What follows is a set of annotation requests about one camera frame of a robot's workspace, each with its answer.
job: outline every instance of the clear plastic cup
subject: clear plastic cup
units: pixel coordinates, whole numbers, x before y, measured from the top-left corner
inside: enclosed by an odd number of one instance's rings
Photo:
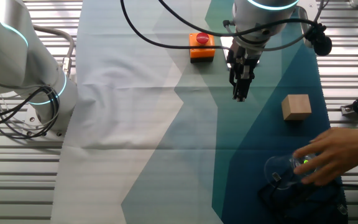
[[[316,157],[310,154],[302,158],[295,158],[292,154],[286,156],[273,156],[265,163],[264,172],[267,182],[278,190],[289,189],[294,184],[299,184],[301,179],[316,172],[310,170],[304,174],[296,175],[293,170]]]

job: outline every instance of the human hand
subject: human hand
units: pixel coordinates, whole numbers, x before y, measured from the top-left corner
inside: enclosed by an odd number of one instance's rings
[[[332,128],[310,141],[310,145],[294,152],[299,158],[313,153],[320,155],[297,167],[295,174],[319,168],[302,179],[302,183],[326,185],[336,177],[358,166],[358,129]]]

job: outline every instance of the dark blue fabric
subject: dark blue fabric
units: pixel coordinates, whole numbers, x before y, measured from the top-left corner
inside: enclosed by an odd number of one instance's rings
[[[304,45],[300,47],[232,157],[221,217],[225,224],[275,223],[257,196],[258,190],[267,184],[264,177],[266,160],[291,154],[330,127],[319,75],[316,65],[311,63],[315,62],[315,58],[311,58],[314,54],[310,50]],[[309,95],[312,108],[309,118],[283,120],[281,102],[289,94]],[[318,223],[326,223],[331,213],[324,214]]]

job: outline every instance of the metal grating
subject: metal grating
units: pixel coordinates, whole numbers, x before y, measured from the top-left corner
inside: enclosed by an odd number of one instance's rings
[[[28,0],[33,23],[64,30],[76,40],[82,1]],[[349,1],[331,0],[321,15],[333,40],[333,51],[318,57],[321,83],[332,127],[358,128],[341,116],[339,107],[358,98],[358,9]],[[58,60],[68,48],[65,39],[39,33],[41,41]],[[72,74],[76,73],[73,59]],[[9,100],[14,106],[18,100]],[[24,120],[25,110],[17,114]],[[49,224],[53,189],[62,143],[13,141],[0,134],[0,223]],[[358,167],[343,177],[345,183],[358,184]],[[346,189],[351,224],[358,224],[358,191]]]

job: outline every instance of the wooden block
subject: wooden block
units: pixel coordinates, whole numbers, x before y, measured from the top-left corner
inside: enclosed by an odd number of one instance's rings
[[[302,121],[311,114],[309,95],[288,95],[282,108],[285,121]]]

